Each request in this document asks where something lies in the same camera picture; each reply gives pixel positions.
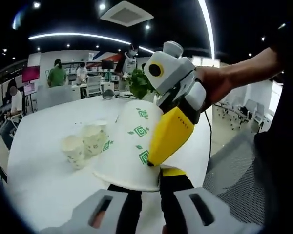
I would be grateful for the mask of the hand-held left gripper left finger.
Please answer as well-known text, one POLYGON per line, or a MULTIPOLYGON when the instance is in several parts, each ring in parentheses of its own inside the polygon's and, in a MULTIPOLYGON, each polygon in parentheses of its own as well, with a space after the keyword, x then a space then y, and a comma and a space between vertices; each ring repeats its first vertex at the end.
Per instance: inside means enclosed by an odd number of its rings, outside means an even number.
POLYGON ((142 192, 110 185, 77 205, 71 218, 41 234, 134 234, 142 210, 142 192))

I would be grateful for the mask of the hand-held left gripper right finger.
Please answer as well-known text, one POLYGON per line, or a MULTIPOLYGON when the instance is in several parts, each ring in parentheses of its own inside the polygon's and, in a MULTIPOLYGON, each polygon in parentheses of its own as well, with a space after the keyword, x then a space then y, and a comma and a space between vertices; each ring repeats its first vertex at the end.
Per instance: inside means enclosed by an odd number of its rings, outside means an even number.
POLYGON ((202 187, 195 188, 178 168, 161 168, 159 176, 164 234, 257 234, 261 226, 234 218, 229 206, 202 187))

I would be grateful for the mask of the person's right hand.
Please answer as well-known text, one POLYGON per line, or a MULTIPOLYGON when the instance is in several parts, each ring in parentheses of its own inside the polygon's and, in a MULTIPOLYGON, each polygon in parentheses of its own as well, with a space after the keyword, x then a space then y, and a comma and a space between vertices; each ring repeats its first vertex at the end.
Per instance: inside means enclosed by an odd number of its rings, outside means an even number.
POLYGON ((206 91, 202 110, 223 99, 232 89, 226 67, 197 66, 195 71, 206 91))

